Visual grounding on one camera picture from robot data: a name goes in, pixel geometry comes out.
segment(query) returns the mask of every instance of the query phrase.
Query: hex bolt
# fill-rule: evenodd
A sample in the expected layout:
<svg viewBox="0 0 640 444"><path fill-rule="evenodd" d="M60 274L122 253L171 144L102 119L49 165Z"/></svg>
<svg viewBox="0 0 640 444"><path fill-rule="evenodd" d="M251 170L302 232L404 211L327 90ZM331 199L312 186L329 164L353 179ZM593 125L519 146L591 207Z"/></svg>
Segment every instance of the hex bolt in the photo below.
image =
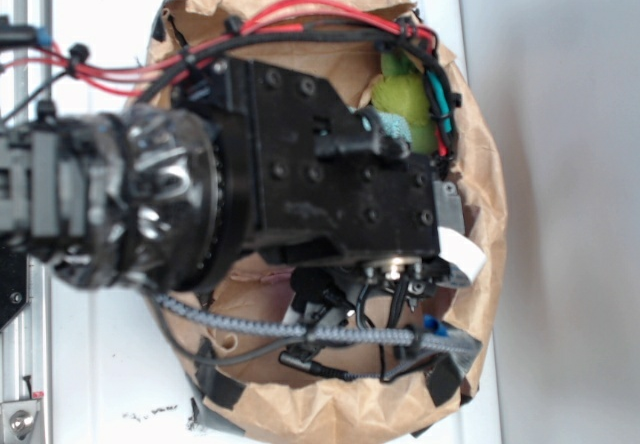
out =
<svg viewBox="0 0 640 444"><path fill-rule="evenodd" d="M14 292L9 296L9 299L13 304L20 304L22 302L22 294Z"/></svg>
<svg viewBox="0 0 640 444"><path fill-rule="evenodd" d="M420 220L420 224L430 226L433 224L433 213L429 209L424 209L418 215L418 219Z"/></svg>
<svg viewBox="0 0 640 444"><path fill-rule="evenodd" d="M31 414L20 410L9 419L9 427L18 438L24 438L33 429L34 422Z"/></svg>
<svg viewBox="0 0 640 444"><path fill-rule="evenodd" d="M271 175L278 180L284 179L287 177L287 166L280 162L276 161L271 165Z"/></svg>
<svg viewBox="0 0 640 444"><path fill-rule="evenodd" d="M369 208L369 209L367 209L367 210L364 212L364 215L365 215L365 217L367 218L367 220L368 220L370 223L372 223L372 224L373 224L374 222L377 222L377 221L378 221L378 218L380 217L380 216L378 215L378 211L376 211L376 210L375 210L375 209L373 209L373 208Z"/></svg>
<svg viewBox="0 0 640 444"><path fill-rule="evenodd" d="M300 92L307 97L313 96L316 93L316 82L310 77L303 77L300 80Z"/></svg>
<svg viewBox="0 0 640 444"><path fill-rule="evenodd" d="M264 81L267 83L267 86L272 89L277 89L282 85L282 76L277 71L277 69L269 68L264 75Z"/></svg>
<svg viewBox="0 0 640 444"><path fill-rule="evenodd" d="M324 172L320 166L309 166L307 167L307 178L317 184L324 179Z"/></svg>
<svg viewBox="0 0 640 444"><path fill-rule="evenodd" d="M229 64L226 59L220 59L213 64L213 72L216 74L224 74L228 68Z"/></svg>

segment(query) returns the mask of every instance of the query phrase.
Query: brown paper bag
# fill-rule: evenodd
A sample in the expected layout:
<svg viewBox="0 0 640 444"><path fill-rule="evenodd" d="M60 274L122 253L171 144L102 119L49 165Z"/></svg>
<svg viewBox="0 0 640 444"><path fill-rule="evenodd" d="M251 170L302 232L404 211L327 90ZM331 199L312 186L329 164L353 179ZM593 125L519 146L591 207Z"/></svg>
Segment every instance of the brown paper bag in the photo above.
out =
<svg viewBox="0 0 640 444"><path fill-rule="evenodd" d="M243 19L277 0L167 0L149 47L149 62L175 54L181 42L196 45L224 32L229 15ZM338 0L386 18L395 18L413 7L409 0ZM380 56L361 44L268 44L241 49L235 55L328 78L345 103L366 104L366 90L380 73ZM439 289L423 304L428 312L467 331L484 344L463 385L446 402L434 403L428 389L437 375L415 372L392 384L377 379L343 382L317 379L286 368L277 354L224 369L198 370L181 358L185 370L226 429L276 443L380 443L424 429L457 410L473 397L486 354L498 304L505 264L506 202L500 159L480 110L445 48L440 52L451 87L462 94L463 107L456 111L459 127L459 158L451 170L463 199L468 237L487 255L487 264L470 288ZM168 91L156 101L167 105ZM266 265L253 255L235 264L214 292L211 310L217 313L280 321L292 291L290 270ZM193 305L193 295L181 295ZM386 316L388 301L374 300L367 313L376 324ZM402 323L419 322L421 312L405 312ZM211 343L219 357L231 356L264 344L260 338L205 329L167 314L177 339L196 352L202 339ZM326 350L318 360L351 372L377 372L376 346L349 350Z"/></svg>

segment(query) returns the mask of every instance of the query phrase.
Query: cable tie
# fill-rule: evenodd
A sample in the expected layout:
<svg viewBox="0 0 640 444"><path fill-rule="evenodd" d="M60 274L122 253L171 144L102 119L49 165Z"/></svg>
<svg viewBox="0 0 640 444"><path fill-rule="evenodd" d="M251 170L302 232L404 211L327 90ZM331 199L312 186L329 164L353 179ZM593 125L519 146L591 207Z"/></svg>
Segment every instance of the cable tie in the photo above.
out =
<svg viewBox="0 0 640 444"><path fill-rule="evenodd" d="M453 117L453 112L447 112L446 114L434 114L431 112L429 113L429 117L436 122L443 122L447 119L451 119Z"/></svg>
<svg viewBox="0 0 640 444"><path fill-rule="evenodd" d="M74 79L77 79L76 67L79 64L84 64L89 58L89 48L84 44L74 44L69 49L69 61L67 64L67 74Z"/></svg>

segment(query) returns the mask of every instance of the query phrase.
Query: green sponge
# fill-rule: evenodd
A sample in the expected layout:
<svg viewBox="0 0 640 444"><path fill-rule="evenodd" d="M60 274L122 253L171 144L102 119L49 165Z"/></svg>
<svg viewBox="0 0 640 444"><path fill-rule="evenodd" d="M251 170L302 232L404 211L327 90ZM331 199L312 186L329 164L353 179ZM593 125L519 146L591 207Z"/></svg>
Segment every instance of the green sponge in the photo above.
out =
<svg viewBox="0 0 640 444"><path fill-rule="evenodd" d="M398 66L387 64L386 67L392 68L392 73L403 68L402 64ZM398 114L407 120L411 131L413 152L431 154L438 149L435 124L429 117L429 101L424 94L420 74L385 75L373 87L371 102L377 110Z"/></svg>

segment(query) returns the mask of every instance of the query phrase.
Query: red wire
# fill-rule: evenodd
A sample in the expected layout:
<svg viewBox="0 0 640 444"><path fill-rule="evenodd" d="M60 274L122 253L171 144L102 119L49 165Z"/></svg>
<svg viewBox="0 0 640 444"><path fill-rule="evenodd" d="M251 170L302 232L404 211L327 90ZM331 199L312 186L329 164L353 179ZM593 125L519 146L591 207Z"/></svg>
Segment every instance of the red wire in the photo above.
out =
<svg viewBox="0 0 640 444"><path fill-rule="evenodd" d="M278 13L280 11L290 10L290 8L294 6L300 5L320 5L332 8L332 10L291 10L290 12L281 15L280 17L272 17L273 14ZM375 16L355 7L349 6L339 1L335 0L280 0L278 2L273 3L272 5L266 7L251 19L247 20L241 29L242 35L250 35L250 34L267 34L267 33L278 33L278 32L303 32L304 26L302 24L282 24L283 21L297 19L301 17L308 16L335 16L341 18L353 19L362 23L365 23L370 26L377 27L386 32L399 35L400 34L400 26L395 23L383 19L379 16ZM429 40L431 47L433 48L433 37L432 31L423 25L417 26L417 34L419 37L423 39ZM203 49L208 47L217 45L219 43L225 42L234 36L232 34L224 34L222 36L216 37L209 41L203 42L191 48L189 53L197 53ZM408 37L413 37L411 35L411 28L409 29ZM39 63L39 64L47 64L58 67L68 67L69 60L65 58L60 53L60 48L57 43L52 45L52 50L38 48L39 51L47 54L49 58L24 58L17 59L13 62L9 62L4 65L5 69L24 65L31 63ZM75 68L76 73L79 79L84 80L89 85L96 87L105 92L109 92L111 94L116 94L120 96L134 97L140 94L140 91L128 91L116 89L113 87L105 86L100 84L97 80L108 81L113 83L120 84L136 84L136 83L145 83L150 82L155 79L154 71L160 71L170 67L181 59L184 59L183 55L176 54L168 59L157 62L155 64L151 64L144 67L132 67L132 68L120 68L120 69L104 69L95 66L91 66L88 64L78 64ZM204 63L198 63L198 67L202 68L206 65L209 65L212 61L206 60ZM135 77L124 78L120 77L123 74L137 74ZM184 71L173 80L172 84L177 84L183 81L189 75L188 71Z"/></svg>
<svg viewBox="0 0 640 444"><path fill-rule="evenodd" d="M444 141L442 140L442 135L440 134L439 127L436 127L436 138L438 139L438 154L440 155L440 157L444 157L449 152L449 149L447 149L447 146L444 144Z"/></svg>
<svg viewBox="0 0 640 444"><path fill-rule="evenodd" d="M116 96L138 97L140 96L140 94L142 94L142 92L140 91L124 91L121 89L116 89L114 87L105 86L104 84L100 84L99 82L94 81L92 78L87 76L80 76L79 78L90 86L95 87L96 89L100 89L101 91L107 92L109 94L114 94Z"/></svg>
<svg viewBox="0 0 640 444"><path fill-rule="evenodd" d="M265 8L264 10L256 14L254 17L246 21L244 26L242 27L241 33L249 34L251 32L254 32L257 28L276 22L277 19L275 18L267 21L266 24L261 23L260 21L266 18L267 16L270 16L276 12L282 11L284 9L287 9L296 5L323 5L323 6L333 7L333 8L339 9L339 11L342 11L342 12L339 12L339 13L326 12L326 14L339 15L341 17L348 17L348 18L355 19L355 20L364 22L366 24L378 27L379 29L382 29L386 32L390 32L395 35L400 34L400 25L398 25L397 23L388 21L379 16L366 13L352 6L349 6L347 4L344 4L339 1L334 1L334 0L281 0L281 1L278 1L268 6L267 8ZM284 18L280 17L280 20L285 18L291 19L291 18L303 17L308 15L317 15L317 14L318 14L317 11L316 12L297 11L297 12L292 12L286 15ZM435 34L433 33L433 31L431 31L428 27L424 25L418 25L416 26L416 29L417 29L417 34L420 38L427 39L429 41L430 48L428 49L428 52L431 52L435 45L435 42L434 42ZM409 38L414 37L412 35L411 28L408 29L408 37Z"/></svg>

